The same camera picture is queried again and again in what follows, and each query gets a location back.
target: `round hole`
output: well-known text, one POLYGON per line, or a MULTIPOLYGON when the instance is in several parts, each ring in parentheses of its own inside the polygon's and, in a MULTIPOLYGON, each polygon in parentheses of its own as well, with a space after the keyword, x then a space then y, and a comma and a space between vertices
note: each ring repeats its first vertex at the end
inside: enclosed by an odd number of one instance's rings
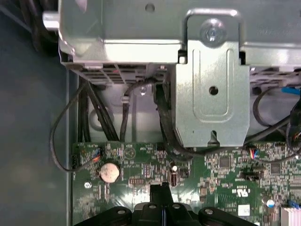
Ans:
POLYGON ((218 94, 218 88, 216 86, 212 86, 209 88, 209 93, 212 95, 212 96, 215 96, 216 94, 218 94))
POLYGON ((155 11, 155 5, 152 3, 146 4, 145 11, 149 13, 153 13, 155 11))

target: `metal screw head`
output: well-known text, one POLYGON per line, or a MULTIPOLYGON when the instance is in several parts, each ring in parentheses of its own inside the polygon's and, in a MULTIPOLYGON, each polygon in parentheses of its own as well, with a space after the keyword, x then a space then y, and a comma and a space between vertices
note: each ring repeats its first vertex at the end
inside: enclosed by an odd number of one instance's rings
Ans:
POLYGON ((222 21, 215 18, 208 19, 201 25, 200 38, 205 46, 218 47, 226 41, 226 28, 222 21))
POLYGON ((118 214, 125 214, 126 212, 124 210, 119 210, 117 213, 118 214))
POLYGON ((180 208, 180 205, 179 205, 179 204, 174 204, 174 205, 173 205, 173 208, 179 209, 179 208, 180 208))
POLYGON ((205 213, 206 213, 206 214, 209 214, 209 215, 212 215, 212 214, 213 214, 213 210, 211 210, 211 209, 206 209, 206 210, 205 210, 205 213))
POLYGON ((85 189, 92 188, 92 183, 90 181, 87 181, 84 183, 84 187, 85 187, 85 189))
POLYGON ((141 96, 144 96, 144 95, 146 94, 146 91, 147 91, 146 87, 145 87, 145 86, 142 86, 142 87, 140 88, 141 96))

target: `motherboard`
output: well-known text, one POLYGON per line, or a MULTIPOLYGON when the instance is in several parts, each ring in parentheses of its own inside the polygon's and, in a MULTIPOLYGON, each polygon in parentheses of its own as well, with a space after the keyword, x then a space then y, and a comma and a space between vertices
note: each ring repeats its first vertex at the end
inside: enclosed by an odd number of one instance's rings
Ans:
POLYGON ((295 157, 258 163, 252 158, 286 157, 287 146, 277 142, 252 147, 179 162, 160 143, 76 143, 74 168, 100 158, 72 175, 73 224, 114 206, 134 210, 136 204, 150 201, 150 185, 169 182, 174 202, 186 203, 196 213, 216 207, 255 225, 279 226, 280 207, 288 200, 300 202, 301 161, 295 157))

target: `metal bracket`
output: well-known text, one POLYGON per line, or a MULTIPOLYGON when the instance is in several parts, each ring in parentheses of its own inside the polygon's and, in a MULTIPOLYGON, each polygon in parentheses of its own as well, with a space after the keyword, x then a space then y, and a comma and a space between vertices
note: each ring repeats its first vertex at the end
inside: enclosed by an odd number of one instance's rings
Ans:
POLYGON ((220 146, 242 146, 250 123, 250 82, 238 43, 209 48, 189 41, 187 58, 172 76, 173 123, 184 147, 208 146, 212 131, 220 146))
POLYGON ((246 25, 245 22, 237 10, 230 8, 194 8, 188 10, 182 24, 182 50, 187 50, 188 44, 188 20, 191 16, 230 16, 238 21, 239 32, 239 46, 241 47, 245 42, 246 25))

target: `microchip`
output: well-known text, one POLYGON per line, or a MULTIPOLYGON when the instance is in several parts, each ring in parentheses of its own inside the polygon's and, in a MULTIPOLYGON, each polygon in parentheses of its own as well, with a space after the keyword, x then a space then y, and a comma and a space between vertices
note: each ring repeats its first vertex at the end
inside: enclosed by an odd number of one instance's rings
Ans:
POLYGON ((201 204, 204 204, 207 202, 207 197, 206 196, 200 196, 199 201, 201 204))
POLYGON ((221 157, 220 158, 220 168, 229 168, 230 167, 230 158, 221 157))
POLYGON ((281 173, 281 164, 271 163, 271 174, 280 174, 280 173, 281 173))
POLYGON ((200 189, 200 196, 206 196, 207 195, 207 188, 201 187, 200 189))

